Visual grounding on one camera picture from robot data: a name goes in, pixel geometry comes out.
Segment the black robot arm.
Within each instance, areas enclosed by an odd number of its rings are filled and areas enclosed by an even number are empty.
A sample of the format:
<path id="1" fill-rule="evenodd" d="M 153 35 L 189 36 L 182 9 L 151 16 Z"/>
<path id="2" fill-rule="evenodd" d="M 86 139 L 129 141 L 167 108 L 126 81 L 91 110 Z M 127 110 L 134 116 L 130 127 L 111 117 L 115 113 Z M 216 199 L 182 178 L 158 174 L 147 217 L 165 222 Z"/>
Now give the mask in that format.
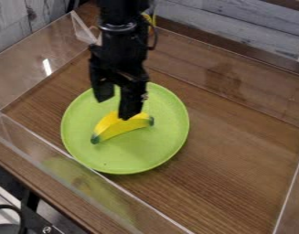
<path id="1" fill-rule="evenodd" d="M 142 112 L 150 76 L 143 68 L 149 53 L 150 23 L 142 12 L 150 0 L 97 0 L 101 8 L 102 45 L 90 45 L 90 76 L 99 102 L 122 89 L 119 118 L 129 120 Z"/>

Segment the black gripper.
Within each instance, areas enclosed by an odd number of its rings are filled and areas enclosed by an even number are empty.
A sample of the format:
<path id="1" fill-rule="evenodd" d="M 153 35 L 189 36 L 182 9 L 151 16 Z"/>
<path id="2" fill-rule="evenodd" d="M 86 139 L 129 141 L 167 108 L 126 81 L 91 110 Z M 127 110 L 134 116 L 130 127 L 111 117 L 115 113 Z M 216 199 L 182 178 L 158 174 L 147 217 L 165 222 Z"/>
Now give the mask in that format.
<path id="1" fill-rule="evenodd" d="M 150 76 L 143 67 L 149 55 L 149 23 L 111 25 L 102 23 L 102 43 L 90 45 L 93 92 L 99 102 L 121 87 L 119 117 L 129 120 L 142 112 Z"/>

